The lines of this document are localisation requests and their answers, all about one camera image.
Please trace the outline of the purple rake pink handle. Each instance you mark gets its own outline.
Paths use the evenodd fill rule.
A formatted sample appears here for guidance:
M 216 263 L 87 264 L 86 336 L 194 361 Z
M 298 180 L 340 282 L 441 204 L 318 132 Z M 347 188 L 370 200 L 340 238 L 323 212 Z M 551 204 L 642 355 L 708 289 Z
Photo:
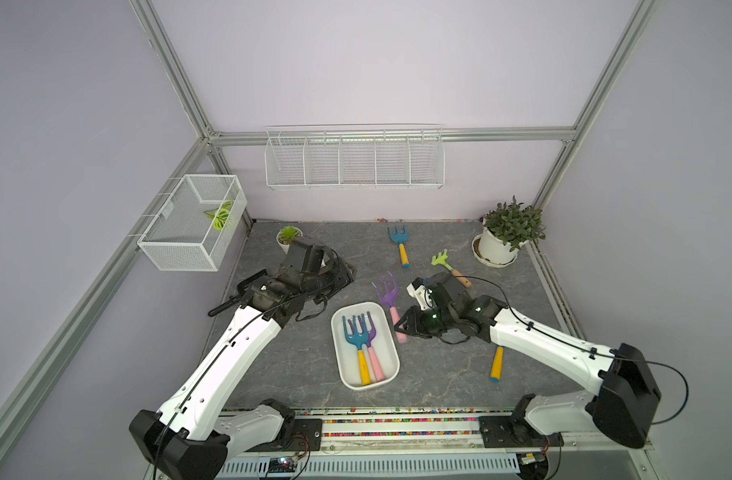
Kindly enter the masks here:
M 363 328 L 364 333 L 367 336 L 366 347 L 367 347 L 368 355 L 370 358 L 371 366 L 374 371 L 375 381 L 382 382 L 385 380 L 385 374 L 383 372 L 378 355 L 372 346 L 372 342 L 376 338 L 376 335 L 377 335 L 377 330 L 376 330 L 376 326 L 374 324 L 370 311 L 367 311 L 366 314 L 361 318 L 360 324 L 361 324 L 361 327 Z
M 376 283 L 374 286 L 379 302 L 389 310 L 393 327 L 396 327 L 401 317 L 396 308 L 395 302 L 399 294 L 399 288 L 396 277 L 389 272 L 387 277 L 380 277 L 383 287 L 380 288 Z

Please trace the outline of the white storage tray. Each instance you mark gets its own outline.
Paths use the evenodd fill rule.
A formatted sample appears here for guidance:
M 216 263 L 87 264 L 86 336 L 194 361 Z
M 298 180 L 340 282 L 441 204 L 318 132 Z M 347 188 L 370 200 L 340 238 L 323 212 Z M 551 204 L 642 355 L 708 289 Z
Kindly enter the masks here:
M 354 317 L 356 315 L 363 317 L 367 311 L 371 312 L 376 326 L 377 335 L 372 342 L 372 346 L 378 355 L 385 374 L 385 380 L 382 382 L 375 381 L 374 371 L 365 345 L 364 353 L 366 354 L 372 383 L 363 386 L 359 374 L 357 349 L 345 340 L 343 317 Z M 362 302 L 340 308 L 332 316 L 331 330 L 340 379 L 346 387 L 354 391 L 374 389 L 386 385 L 398 376 L 400 359 L 392 334 L 392 324 L 379 304 Z

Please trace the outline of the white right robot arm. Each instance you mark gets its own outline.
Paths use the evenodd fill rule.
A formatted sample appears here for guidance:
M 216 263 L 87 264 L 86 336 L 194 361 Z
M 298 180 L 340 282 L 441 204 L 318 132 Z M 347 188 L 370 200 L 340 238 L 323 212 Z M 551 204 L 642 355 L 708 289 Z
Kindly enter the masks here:
M 416 301 L 395 323 L 398 333 L 441 339 L 452 330 L 527 355 L 571 379 L 577 392 L 526 394 L 507 417 L 481 420 L 494 445 L 549 447 L 565 433 L 600 432 L 640 449 L 654 423 L 661 392 L 640 350 L 593 344 L 536 322 L 506 298 L 473 297 L 449 273 L 416 279 L 407 288 Z

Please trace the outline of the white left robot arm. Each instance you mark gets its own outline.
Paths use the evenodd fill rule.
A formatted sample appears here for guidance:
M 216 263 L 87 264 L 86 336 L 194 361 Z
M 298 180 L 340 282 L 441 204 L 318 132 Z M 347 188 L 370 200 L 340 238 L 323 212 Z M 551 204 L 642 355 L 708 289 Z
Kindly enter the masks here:
M 140 411 L 130 424 L 154 475 L 214 479 L 240 453 L 311 451 L 295 412 L 278 400 L 229 418 L 221 413 L 262 350 L 290 320 L 305 320 L 307 302 L 326 307 L 355 276 L 355 267 L 334 249 L 301 239 L 292 242 L 276 272 L 261 270 L 240 282 L 236 295 L 211 312 L 235 310 L 211 351 L 167 401 Z

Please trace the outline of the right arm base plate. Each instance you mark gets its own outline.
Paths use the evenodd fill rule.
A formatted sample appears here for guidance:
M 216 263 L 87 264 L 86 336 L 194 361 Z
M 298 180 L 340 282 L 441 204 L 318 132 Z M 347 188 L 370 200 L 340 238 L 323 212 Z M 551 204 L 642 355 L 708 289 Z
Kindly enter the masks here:
M 509 416 L 481 416 L 479 431 L 485 448 L 530 448 L 547 450 L 564 445 L 560 433 L 540 434 L 524 420 Z

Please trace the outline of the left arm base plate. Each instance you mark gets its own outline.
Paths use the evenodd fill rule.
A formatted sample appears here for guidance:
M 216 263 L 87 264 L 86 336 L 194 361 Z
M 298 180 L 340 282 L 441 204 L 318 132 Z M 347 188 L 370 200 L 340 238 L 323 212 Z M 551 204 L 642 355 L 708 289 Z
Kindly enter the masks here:
M 323 421 L 304 417 L 285 422 L 275 440 L 257 445 L 249 452 L 319 451 L 323 440 Z

